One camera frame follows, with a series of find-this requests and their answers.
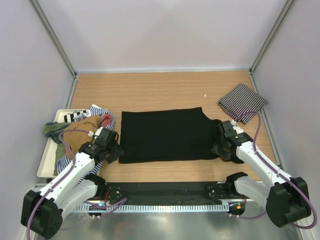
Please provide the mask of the black white striped tank top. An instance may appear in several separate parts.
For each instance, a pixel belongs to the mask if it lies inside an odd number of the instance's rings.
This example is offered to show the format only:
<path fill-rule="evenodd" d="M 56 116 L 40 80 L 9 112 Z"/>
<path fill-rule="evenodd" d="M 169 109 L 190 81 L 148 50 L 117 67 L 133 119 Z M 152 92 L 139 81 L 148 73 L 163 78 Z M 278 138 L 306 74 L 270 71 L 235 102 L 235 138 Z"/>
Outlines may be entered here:
<path fill-rule="evenodd" d="M 268 101 L 244 83 L 238 84 L 223 96 L 218 105 L 233 119 L 246 125 Z"/>

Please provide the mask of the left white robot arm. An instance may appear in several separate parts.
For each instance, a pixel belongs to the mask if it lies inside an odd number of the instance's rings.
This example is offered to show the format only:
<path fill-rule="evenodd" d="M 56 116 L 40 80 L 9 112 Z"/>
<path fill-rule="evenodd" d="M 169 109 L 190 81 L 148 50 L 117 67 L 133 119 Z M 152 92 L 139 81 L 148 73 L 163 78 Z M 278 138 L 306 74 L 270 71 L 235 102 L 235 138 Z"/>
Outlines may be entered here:
<path fill-rule="evenodd" d="M 99 163 L 112 163 L 123 155 L 119 135 L 104 127 L 86 134 L 89 141 L 71 154 L 71 162 L 61 173 L 40 190 L 25 194 L 20 223 L 26 228 L 27 240 L 31 232 L 51 239 L 76 207 L 91 198 L 101 200 L 105 196 L 105 180 L 89 172 Z"/>

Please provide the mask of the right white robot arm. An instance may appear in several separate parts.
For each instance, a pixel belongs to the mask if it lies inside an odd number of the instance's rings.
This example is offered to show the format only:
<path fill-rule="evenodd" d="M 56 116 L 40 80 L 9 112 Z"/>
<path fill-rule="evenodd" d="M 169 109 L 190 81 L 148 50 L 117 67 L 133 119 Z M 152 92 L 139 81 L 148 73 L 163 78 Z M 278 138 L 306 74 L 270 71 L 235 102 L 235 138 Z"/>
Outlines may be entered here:
<path fill-rule="evenodd" d="M 260 177 L 256 182 L 244 172 L 227 177 L 225 192 L 231 198 L 244 195 L 265 209 L 271 222 L 281 228 L 312 214 L 308 185 L 272 162 L 244 130 L 229 120 L 215 128 L 217 140 L 211 151 L 225 162 L 246 163 Z"/>

